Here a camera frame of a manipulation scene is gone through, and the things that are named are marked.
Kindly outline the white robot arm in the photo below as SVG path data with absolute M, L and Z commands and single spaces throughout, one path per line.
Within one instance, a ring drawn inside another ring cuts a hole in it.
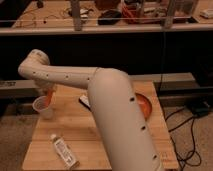
M 42 86 L 85 89 L 112 171 L 164 171 L 127 73 L 113 68 L 52 66 L 34 49 L 18 73 Z

